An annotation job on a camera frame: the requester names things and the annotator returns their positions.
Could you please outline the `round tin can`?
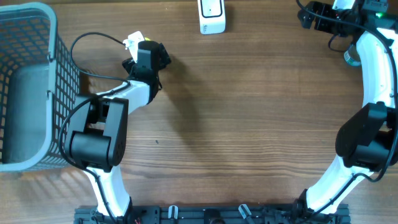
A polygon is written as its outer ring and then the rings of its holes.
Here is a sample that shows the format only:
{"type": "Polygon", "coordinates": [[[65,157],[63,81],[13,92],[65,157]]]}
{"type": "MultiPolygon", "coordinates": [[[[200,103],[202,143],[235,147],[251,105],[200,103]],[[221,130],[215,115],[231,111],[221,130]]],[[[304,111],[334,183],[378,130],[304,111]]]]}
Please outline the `round tin can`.
{"type": "Polygon", "coordinates": [[[361,60],[355,45],[351,44],[345,51],[343,56],[348,65],[351,65],[353,67],[361,66],[361,60]]]}

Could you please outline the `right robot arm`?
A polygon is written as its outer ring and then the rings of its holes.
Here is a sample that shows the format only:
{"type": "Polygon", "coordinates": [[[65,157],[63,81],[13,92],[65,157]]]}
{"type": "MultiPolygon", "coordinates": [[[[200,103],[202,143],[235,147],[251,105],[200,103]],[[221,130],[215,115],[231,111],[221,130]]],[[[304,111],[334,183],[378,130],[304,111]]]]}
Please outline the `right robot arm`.
{"type": "Polygon", "coordinates": [[[362,180],[380,181],[397,162],[397,2],[310,1],[297,16],[306,29],[352,37],[362,69],[363,105],[339,129],[329,168],[290,213],[296,223],[329,222],[362,180]]]}

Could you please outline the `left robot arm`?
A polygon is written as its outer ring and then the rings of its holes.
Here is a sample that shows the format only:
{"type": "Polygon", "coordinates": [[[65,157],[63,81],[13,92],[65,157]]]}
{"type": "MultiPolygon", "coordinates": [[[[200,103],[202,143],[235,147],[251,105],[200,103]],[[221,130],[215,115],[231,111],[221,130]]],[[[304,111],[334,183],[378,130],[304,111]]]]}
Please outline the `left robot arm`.
{"type": "Polygon", "coordinates": [[[163,44],[143,40],[133,45],[137,55],[123,62],[129,73],[121,86],[80,95],[62,124],[67,132],[60,152],[89,178],[98,204],[91,212],[96,223],[133,223],[132,200],[124,187],[120,163],[126,150],[127,120],[148,105],[162,85],[159,71],[171,63],[163,44]]]}

